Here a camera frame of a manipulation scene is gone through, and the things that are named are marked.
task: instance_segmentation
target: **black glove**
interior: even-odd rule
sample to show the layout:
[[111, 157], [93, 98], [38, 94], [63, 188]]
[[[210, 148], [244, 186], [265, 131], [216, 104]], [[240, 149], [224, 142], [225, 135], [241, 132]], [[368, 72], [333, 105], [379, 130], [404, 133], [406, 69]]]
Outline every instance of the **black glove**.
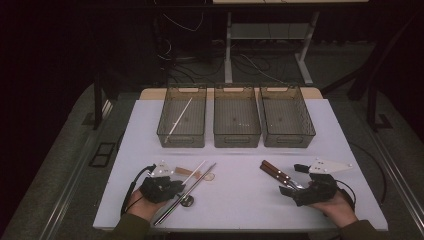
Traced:
[[338, 187], [334, 178], [329, 174], [310, 173], [312, 184], [306, 189], [293, 190], [280, 187], [280, 193], [293, 198], [298, 207], [317, 202], [325, 202], [334, 197]]
[[160, 203], [173, 199], [175, 195], [184, 190], [182, 181], [171, 181], [170, 177], [147, 177], [140, 186], [140, 191], [152, 203]]

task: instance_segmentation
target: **table surface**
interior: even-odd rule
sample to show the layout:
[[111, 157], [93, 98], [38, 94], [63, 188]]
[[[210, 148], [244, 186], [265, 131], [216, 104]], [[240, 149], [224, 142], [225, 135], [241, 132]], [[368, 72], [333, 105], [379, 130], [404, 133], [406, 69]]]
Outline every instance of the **table surface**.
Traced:
[[[134, 105], [93, 224], [95, 228], [107, 230], [116, 226], [128, 187], [144, 167], [165, 161], [171, 169], [178, 166], [193, 170], [202, 161], [206, 161], [201, 171], [217, 163], [212, 171], [215, 179], [203, 181], [194, 189], [192, 196], [195, 203], [192, 207], [177, 207], [164, 223], [152, 230], [311, 232], [334, 229], [335, 226], [319, 211], [305, 206], [297, 207], [291, 198], [282, 196], [278, 189], [279, 182], [259, 169], [262, 160], [266, 159], [299, 183], [307, 185], [309, 176], [295, 172], [293, 165], [310, 165], [316, 159], [325, 159], [353, 165], [353, 169], [334, 173], [332, 176], [347, 183], [355, 191], [356, 213], [360, 219], [368, 219], [378, 230], [387, 230], [387, 221], [327, 100], [305, 99], [316, 130], [316, 136], [306, 149], [266, 148], [262, 137], [257, 148], [215, 148], [211, 99], [206, 106], [205, 147], [177, 149], [162, 148], [159, 143], [156, 128], [163, 100], [145, 98], [150, 96], [150, 99], [155, 99], [152, 97], [155, 95], [152, 92], [155, 91], [165, 90], [145, 90], [141, 95], [143, 100], [138, 100]], [[172, 179], [184, 178], [174, 174]]]

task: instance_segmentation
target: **clear plastic bin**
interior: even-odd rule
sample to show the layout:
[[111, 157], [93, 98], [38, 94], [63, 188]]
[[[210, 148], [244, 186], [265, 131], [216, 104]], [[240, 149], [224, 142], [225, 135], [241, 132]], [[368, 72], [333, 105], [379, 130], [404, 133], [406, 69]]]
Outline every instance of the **clear plastic bin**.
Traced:
[[169, 84], [157, 135], [164, 148], [205, 146], [206, 84]]
[[215, 84], [213, 132], [217, 148], [258, 146], [261, 126], [253, 84]]
[[265, 147], [307, 148], [316, 134], [297, 85], [261, 84], [259, 109]]

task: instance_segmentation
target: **floor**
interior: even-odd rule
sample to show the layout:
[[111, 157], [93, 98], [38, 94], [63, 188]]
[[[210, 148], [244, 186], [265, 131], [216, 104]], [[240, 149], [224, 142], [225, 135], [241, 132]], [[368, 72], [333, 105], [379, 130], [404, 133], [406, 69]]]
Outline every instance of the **floor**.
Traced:
[[[192, 58], [190, 53], [178, 52], [176, 64], [171, 65], [168, 71], [169, 81], [205, 82], [210, 86], [214, 82], [224, 81], [223, 43], [214, 41], [213, 46], [212, 58], [203, 62]], [[300, 72], [293, 57], [299, 46], [297, 42], [284, 41], [234, 42], [233, 81], [301, 83]], [[372, 43], [365, 42], [313, 44], [306, 57], [313, 86], [321, 89], [354, 71], [368, 58], [373, 47]], [[382, 94], [378, 96], [377, 112], [389, 119], [392, 128], [381, 129], [378, 133], [371, 131], [364, 120], [366, 98], [350, 101], [346, 96], [349, 87], [350, 83], [345, 84], [324, 97], [329, 99], [376, 200], [381, 202], [385, 196], [381, 209], [389, 224], [388, 235], [393, 240], [424, 239], [422, 227], [419, 228], [414, 221], [414, 211], [405, 204], [408, 198], [404, 197], [404, 193], [401, 194], [402, 188], [387, 173], [389, 168], [385, 167], [387, 161], [394, 163], [407, 182], [407, 187], [412, 190], [416, 202], [422, 203], [424, 145]], [[2, 239], [98, 239], [103, 236], [104, 232], [94, 229], [92, 224], [139, 94], [125, 92], [117, 100], [106, 101], [104, 121], [94, 131], [91, 125], [94, 111], [93, 86], [86, 89], [76, 102]], [[104, 168], [89, 167], [88, 163], [101, 143], [114, 144], [110, 161]], [[384, 169], [387, 190], [379, 166]], [[334, 231], [309, 233], [309, 238], [325, 240], [336, 234]], [[194, 239], [199, 236], [185, 237]], [[246, 237], [232, 235], [231, 239]], [[296, 236], [284, 237], [270, 234], [250, 235], [248, 238], [300, 239]], [[171, 234], [151, 238], [182, 237]]]

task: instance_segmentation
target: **person's arm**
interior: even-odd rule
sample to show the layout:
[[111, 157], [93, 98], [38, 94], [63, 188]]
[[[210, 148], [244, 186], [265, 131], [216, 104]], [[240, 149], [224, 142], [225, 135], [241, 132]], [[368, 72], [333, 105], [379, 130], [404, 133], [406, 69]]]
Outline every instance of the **person's arm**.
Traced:
[[343, 194], [337, 191], [334, 198], [310, 205], [322, 211], [331, 221], [340, 228], [340, 234], [344, 240], [384, 240], [384, 234], [375, 230], [367, 220], [358, 220], [355, 212], [344, 198]]
[[156, 212], [166, 204], [151, 203], [143, 198], [141, 192], [136, 190], [131, 195], [127, 211], [122, 215], [119, 223], [112, 232], [107, 233], [103, 240], [142, 240], [150, 229], [150, 221]]

